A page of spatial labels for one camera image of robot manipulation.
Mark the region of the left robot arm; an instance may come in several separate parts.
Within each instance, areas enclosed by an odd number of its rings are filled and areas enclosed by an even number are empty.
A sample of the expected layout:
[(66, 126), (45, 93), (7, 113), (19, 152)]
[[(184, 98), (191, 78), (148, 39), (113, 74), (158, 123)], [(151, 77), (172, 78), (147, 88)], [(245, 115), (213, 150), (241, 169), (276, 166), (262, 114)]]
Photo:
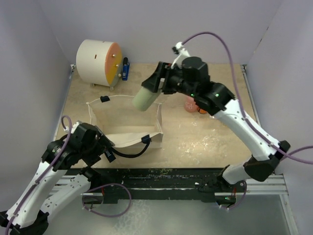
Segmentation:
[[(5, 234), (42, 235), (53, 217), (79, 194), (99, 190), (103, 176), (92, 166), (113, 146), (97, 126), (88, 123), (77, 123), (68, 134), (51, 142), (23, 194), (9, 210), (0, 213)], [(87, 166), (51, 195), (58, 181), (80, 160)]]

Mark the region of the beige canvas bag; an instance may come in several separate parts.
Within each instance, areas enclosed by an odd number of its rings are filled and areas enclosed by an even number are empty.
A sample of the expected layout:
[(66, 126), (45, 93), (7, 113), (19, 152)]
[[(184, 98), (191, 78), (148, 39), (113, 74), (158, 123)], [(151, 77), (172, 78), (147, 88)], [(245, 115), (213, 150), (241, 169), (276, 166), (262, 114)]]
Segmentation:
[(125, 155), (135, 155), (146, 146), (161, 149), (163, 141), (162, 104), (154, 102), (141, 112), (132, 104), (133, 96), (102, 96), (87, 102), (90, 124), (96, 125), (113, 142), (113, 148)]

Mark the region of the pink pump bottle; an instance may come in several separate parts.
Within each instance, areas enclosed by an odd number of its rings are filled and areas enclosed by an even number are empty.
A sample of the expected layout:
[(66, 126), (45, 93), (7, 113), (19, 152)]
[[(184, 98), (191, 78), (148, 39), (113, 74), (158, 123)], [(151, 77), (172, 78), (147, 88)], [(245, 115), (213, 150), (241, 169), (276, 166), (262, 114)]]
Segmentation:
[(190, 113), (196, 112), (198, 110), (198, 106), (196, 105), (196, 103), (192, 97), (189, 97), (189, 96), (186, 97), (184, 109)]

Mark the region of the green bottle cream cap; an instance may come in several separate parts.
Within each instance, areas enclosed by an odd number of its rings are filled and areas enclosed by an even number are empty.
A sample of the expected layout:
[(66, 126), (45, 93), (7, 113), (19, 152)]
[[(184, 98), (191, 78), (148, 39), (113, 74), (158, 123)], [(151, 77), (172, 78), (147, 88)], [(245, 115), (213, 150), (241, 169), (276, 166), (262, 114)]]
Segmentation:
[(154, 93), (147, 88), (141, 87), (132, 100), (133, 106), (144, 112), (155, 102), (159, 95), (160, 92)]

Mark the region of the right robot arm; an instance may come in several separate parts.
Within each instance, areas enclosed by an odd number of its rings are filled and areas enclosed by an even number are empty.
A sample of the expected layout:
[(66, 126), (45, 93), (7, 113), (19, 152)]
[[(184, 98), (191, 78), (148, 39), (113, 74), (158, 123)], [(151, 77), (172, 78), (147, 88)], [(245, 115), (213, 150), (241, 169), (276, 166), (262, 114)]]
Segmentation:
[(246, 179), (265, 181), (279, 165), (290, 144), (279, 141), (262, 129), (245, 111), (239, 100), (223, 84), (210, 80), (208, 65), (199, 57), (188, 57), (181, 67), (159, 62), (154, 73), (141, 84), (133, 105), (146, 111), (161, 94), (182, 93), (196, 105), (225, 124), (246, 145), (251, 158), (245, 163), (226, 166), (217, 180), (218, 188), (230, 191)]

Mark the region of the orange blue pump bottle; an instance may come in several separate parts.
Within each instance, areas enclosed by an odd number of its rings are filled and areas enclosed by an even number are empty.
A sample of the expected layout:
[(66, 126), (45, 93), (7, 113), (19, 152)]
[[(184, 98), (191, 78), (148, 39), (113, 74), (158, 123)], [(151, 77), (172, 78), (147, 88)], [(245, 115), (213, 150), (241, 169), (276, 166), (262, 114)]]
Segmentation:
[(200, 114), (203, 114), (203, 115), (207, 114), (207, 111), (205, 111), (204, 109), (201, 109), (201, 108), (198, 108), (198, 112)]

